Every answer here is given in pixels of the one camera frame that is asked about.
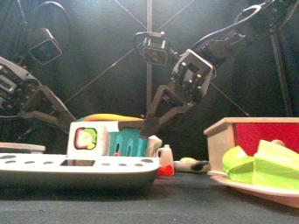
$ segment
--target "white plastic object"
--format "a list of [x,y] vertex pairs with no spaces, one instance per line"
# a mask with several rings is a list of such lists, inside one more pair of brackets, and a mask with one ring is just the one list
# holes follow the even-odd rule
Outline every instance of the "white plastic object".
[[158,136],[150,136],[149,137],[149,143],[147,143],[147,151],[146,151],[146,157],[154,158],[157,157],[157,150],[162,147],[163,140]]
[[109,154],[109,125],[118,122],[74,122],[70,125],[68,155],[106,156]]
[[0,143],[0,149],[2,148],[6,148],[7,150],[28,150],[32,154],[43,154],[46,151],[46,147],[43,145],[28,143]]
[[157,151],[157,156],[159,157],[161,167],[166,167],[167,165],[171,165],[174,167],[174,152],[170,144],[166,144],[165,147]]
[[195,171],[193,169],[193,165],[195,165],[198,162],[199,161],[195,161],[195,162],[174,161],[174,169],[178,172],[198,172],[198,173],[207,172],[211,168],[211,166],[209,164],[206,164],[199,171]]
[[158,169],[158,157],[0,153],[0,188],[141,188]]

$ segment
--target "robotic manipulator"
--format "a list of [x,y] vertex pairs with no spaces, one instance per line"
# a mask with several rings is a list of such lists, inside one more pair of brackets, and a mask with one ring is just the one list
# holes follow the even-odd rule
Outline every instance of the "robotic manipulator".
[[[275,33],[295,12],[299,0],[270,0],[246,8],[235,23],[202,38],[183,55],[171,48],[163,33],[141,32],[135,35],[135,48],[150,64],[174,63],[173,79],[162,85],[147,111],[141,137],[149,138],[206,95],[217,68],[229,57],[255,42],[263,34]],[[28,71],[0,57],[0,111],[2,118],[22,117],[70,131],[76,121],[54,92]]]

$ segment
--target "white plate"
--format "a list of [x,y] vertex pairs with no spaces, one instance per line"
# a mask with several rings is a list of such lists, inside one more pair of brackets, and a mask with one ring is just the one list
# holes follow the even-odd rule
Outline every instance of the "white plate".
[[266,200],[273,200],[290,207],[299,208],[299,191],[285,190],[262,185],[251,185],[230,180],[223,176],[213,176],[211,178],[225,186],[230,186],[243,193],[251,194]]

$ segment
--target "black backdrop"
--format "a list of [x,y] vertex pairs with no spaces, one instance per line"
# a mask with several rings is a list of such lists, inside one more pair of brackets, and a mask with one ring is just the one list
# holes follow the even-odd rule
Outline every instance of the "black backdrop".
[[[0,55],[15,61],[23,30],[16,0],[0,3]],[[26,19],[32,7],[46,1],[24,0]],[[46,27],[58,39],[63,55],[46,66],[30,58],[34,76],[59,96],[76,118],[114,113],[146,114],[146,63],[135,51],[133,39],[146,31],[146,0],[58,0],[60,10],[48,8],[35,18],[34,26]],[[165,31],[173,49],[183,53],[207,34],[234,23],[247,5],[262,1],[154,0],[154,31]],[[298,11],[279,34],[287,91],[293,114],[299,111],[298,81]],[[171,79],[170,66],[154,66],[154,92]],[[262,37],[245,52],[222,65],[213,80],[251,116],[287,116],[279,86],[274,48]],[[210,87],[202,103],[158,136],[173,146],[174,157],[207,159],[203,131],[226,116],[246,116],[215,88]],[[50,153],[66,153],[68,136],[50,127],[35,127],[26,120],[2,120],[2,141],[43,144]]]

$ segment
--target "green object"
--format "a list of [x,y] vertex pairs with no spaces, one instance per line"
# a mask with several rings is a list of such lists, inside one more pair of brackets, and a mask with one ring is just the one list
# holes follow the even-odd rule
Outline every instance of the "green object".
[[109,132],[109,155],[114,156],[115,152],[119,152],[121,157],[145,157],[147,140],[139,137],[139,133],[138,129],[123,129],[119,132]]
[[262,140],[255,154],[253,184],[299,190],[299,154]]
[[251,183],[254,173],[254,158],[247,155],[239,146],[230,149],[223,158],[223,171],[231,180]]

